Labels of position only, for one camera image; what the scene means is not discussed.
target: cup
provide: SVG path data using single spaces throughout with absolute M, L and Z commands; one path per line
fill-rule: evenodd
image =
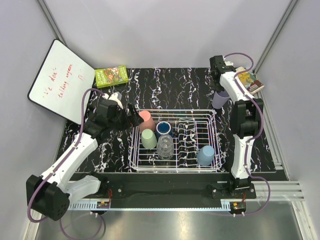
M 209 166 L 214 160 L 215 150 L 212 146 L 206 145 L 196 155 L 196 161 L 201 166 Z
M 145 129 L 141 133 L 141 142 L 145 149 L 154 149 L 157 146 L 157 138 L 151 129 Z
M 160 136 L 156 144 L 156 151 L 159 159 L 170 160 L 174 155 L 174 140 L 172 136 L 168 134 Z
M 212 107 L 214 109 L 221 109 L 229 98 L 229 94 L 226 90 L 220 92 L 215 91 L 212 99 Z
M 156 125 L 156 128 L 155 128 L 156 138 L 159 139 L 161 135 L 166 135 L 166 134 L 172 136 L 171 125 L 167 121 L 161 121 Z
M 152 132 L 154 132 L 156 130 L 156 125 L 154 120 L 151 117 L 150 112 L 143 110 L 139 112 L 139 115 L 144 120 L 144 122 L 139 125 L 140 133 L 142 133 L 145 129 L 151 129 Z

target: green cup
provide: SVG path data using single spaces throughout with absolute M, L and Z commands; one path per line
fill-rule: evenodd
M 141 142 L 145 149 L 154 149 L 157 146 L 155 133 L 150 129 L 145 129 L 141 133 Z

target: metal wire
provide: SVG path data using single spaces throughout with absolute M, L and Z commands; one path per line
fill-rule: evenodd
M 147 109 L 155 124 L 170 123 L 173 133 L 174 154 L 172 159 L 162 160 L 157 150 L 145 149 L 141 133 L 135 127 L 131 134 L 130 166 L 138 172 L 215 172 L 221 168 L 221 150 L 218 143 L 215 114 L 213 110 Z M 197 153 L 210 145 L 215 156 L 209 166 L 197 163 Z

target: pink cup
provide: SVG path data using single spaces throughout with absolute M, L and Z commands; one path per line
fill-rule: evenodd
M 154 132 L 156 130 L 156 125 L 154 120 L 151 117 L 150 112 L 144 110 L 139 112 L 139 115 L 144 120 L 144 122 L 139 125 L 140 133 L 142 133 L 145 129 L 150 129 Z

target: whiteboard black border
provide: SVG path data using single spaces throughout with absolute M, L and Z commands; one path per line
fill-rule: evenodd
M 34 87 L 34 85 L 35 85 L 35 83 L 36 83 L 36 80 L 37 80 L 37 78 L 38 78 L 38 75 L 39 75 L 39 73 L 40 73 L 43 65 L 45 64 L 45 61 L 46 61 L 46 59 L 47 59 L 47 57 L 48 57 L 48 55 L 49 55 L 49 53 L 50 53 L 50 50 L 51 50 L 52 46 L 53 46 L 54 43 L 55 43 L 55 41 L 59 41 L 60 43 L 62 43 L 62 44 L 64 45 L 64 43 L 61 42 L 59 39 L 54 39 L 54 40 L 52 41 L 52 43 L 51 43 L 51 45 L 50 45 L 50 48 L 49 48 L 48 52 L 46 53 L 46 55 L 45 55 L 45 57 L 44 57 L 44 60 L 43 60 L 41 66 L 40 66 L 40 68 L 39 68 L 39 71 L 37 72 L 37 74 L 36 74 L 36 76 L 35 76 L 35 78 L 34 78 L 34 80 L 33 80 L 33 83 L 32 83 L 32 85 L 31 85 L 31 87 L 30 87 L 30 90 L 29 90 L 29 92 L 28 92 L 28 94 L 27 94 L 27 98 L 29 99 L 29 101 L 33 102 L 34 104 L 37 104 L 38 106 L 40 106 L 40 107 L 42 107 L 42 108 L 44 108 L 44 109 L 47 109 L 47 110 L 49 110 L 50 112 L 52 112 L 52 113 L 54 113 L 54 114 L 57 114 L 58 116 L 60 116 L 60 117 L 62 117 L 62 118 L 64 118 L 64 119 L 67 119 L 67 120 L 69 120 L 69 121 L 71 121 L 71 122 L 73 122 L 74 124 L 77 124 L 76 122 L 74 122 L 74 121 L 66 118 L 65 116 L 62 116 L 62 115 L 60 115 L 59 113 L 57 113 L 57 112 L 55 112 L 55 111 L 52 111 L 51 109 L 49 109 L 49 108 L 47 108 L 47 107 L 45 107 L 45 106 L 43 106 L 43 105 L 41 105 L 41 104 L 39 104 L 39 103 L 37 103 L 37 102 L 35 102 L 35 101 L 32 101 L 31 98 L 30 98 L 30 96 L 29 96 L 30 93 L 31 93 L 32 88 Z M 78 58 L 80 58 L 82 61 L 84 61 L 81 57 L 78 56 L 78 54 L 76 54 L 74 51 L 72 51 L 72 50 L 71 50 L 70 48 L 68 48 L 66 45 L 64 45 L 64 46 L 65 46 L 67 49 L 69 49 L 71 52 L 73 52 Z

